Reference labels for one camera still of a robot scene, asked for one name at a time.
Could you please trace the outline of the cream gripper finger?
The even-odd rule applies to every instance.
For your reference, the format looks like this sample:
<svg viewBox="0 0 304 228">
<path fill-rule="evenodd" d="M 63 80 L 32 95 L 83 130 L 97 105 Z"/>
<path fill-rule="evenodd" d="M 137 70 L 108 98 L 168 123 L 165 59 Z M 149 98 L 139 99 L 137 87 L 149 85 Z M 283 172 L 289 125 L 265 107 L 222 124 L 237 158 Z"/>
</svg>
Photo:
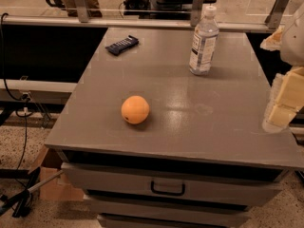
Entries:
<svg viewBox="0 0 304 228">
<path fill-rule="evenodd" d="M 268 133 L 281 132 L 303 107 L 304 67 L 293 66 L 285 75 L 275 76 L 262 128 Z"/>
<path fill-rule="evenodd" d="M 282 32 L 283 28 L 278 28 L 274 33 L 261 42 L 260 47 L 269 51 L 280 50 Z"/>
</svg>

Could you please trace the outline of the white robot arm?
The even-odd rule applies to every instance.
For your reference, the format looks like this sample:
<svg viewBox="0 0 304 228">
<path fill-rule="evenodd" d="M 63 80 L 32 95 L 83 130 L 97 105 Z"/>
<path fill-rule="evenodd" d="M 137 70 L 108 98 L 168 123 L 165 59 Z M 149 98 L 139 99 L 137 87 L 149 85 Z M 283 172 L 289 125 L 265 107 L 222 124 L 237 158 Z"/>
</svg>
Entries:
<svg viewBox="0 0 304 228">
<path fill-rule="evenodd" d="M 281 60 L 292 66 L 285 75 L 275 75 L 264 112 L 263 129 L 278 133 L 304 107 L 304 4 L 283 27 L 264 39 L 260 47 L 278 50 Z"/>
</svg>

